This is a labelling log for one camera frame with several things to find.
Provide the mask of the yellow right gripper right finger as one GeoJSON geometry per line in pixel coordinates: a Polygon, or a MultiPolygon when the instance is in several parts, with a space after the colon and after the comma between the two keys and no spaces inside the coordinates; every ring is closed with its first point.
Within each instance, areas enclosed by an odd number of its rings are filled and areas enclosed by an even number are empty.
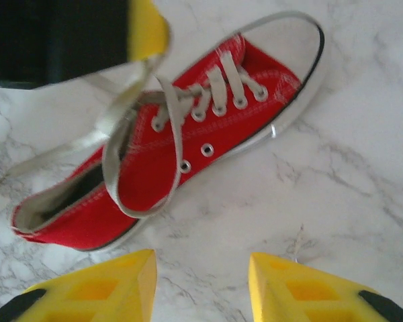
{"type": "Polygon", "coordinates": [[[403,308],[368,286],[271,254],[249,260],[257,322],[403,321],[403,308]]]}

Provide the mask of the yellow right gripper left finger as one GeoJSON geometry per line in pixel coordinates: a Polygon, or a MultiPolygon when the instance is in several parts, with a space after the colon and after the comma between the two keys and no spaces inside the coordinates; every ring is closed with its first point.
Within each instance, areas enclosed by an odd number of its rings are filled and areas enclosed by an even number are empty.
{"type": "Polygon", "coordinates": [[[156,280],[154,250],[139,250],[29,287],[0,321],[150,321],[156,280]]]}

